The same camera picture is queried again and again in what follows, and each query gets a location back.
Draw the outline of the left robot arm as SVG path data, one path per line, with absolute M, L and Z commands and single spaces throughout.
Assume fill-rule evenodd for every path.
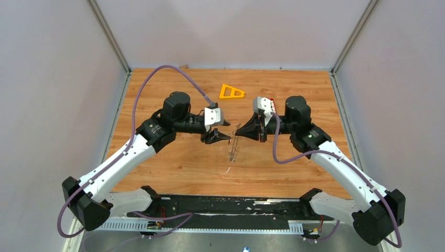
M 112 216 L 143 212 L 154 217 L 160 212 L 161 203 L 149 193 L 148 186 L 123 193 L 113 193 L 112 189 L 139 164 L 172 143 L 177 133 L 199 134 L 204 144 L 230 138 L 217 129 L 230 125 L 217 104 L 205 107 L 203 114 L 193 114 L 190 109 L 188 94 L 171 93 L 162 108 L 137 127 L 130 139 L 101 165 L 81 178 L 70 176 L 63 181 L 66 206 L 84 230 L 95 230 Z

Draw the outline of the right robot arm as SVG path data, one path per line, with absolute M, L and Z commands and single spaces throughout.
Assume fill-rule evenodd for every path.
M 303 195 L 300 213 L 306 219 L 316 215 L 331 217 L 354 228 L 370 245 L 389 241 L 402 246 L 399 227 L 404 222 L 406 198 L 400 190 L 388 190 L 355 165 L 332 138 L 312 122 L 311 108 L 302 96 L 285 101 L 284 115 L 278 115 L 271 99 L 257 97 L 253 116 L 236 131 L 236 136 L 265 142 L 269 135 L 287 134 L 299 158 L 308 158 L 327 171 L 350 195 L 334 197 L 314 188 Z

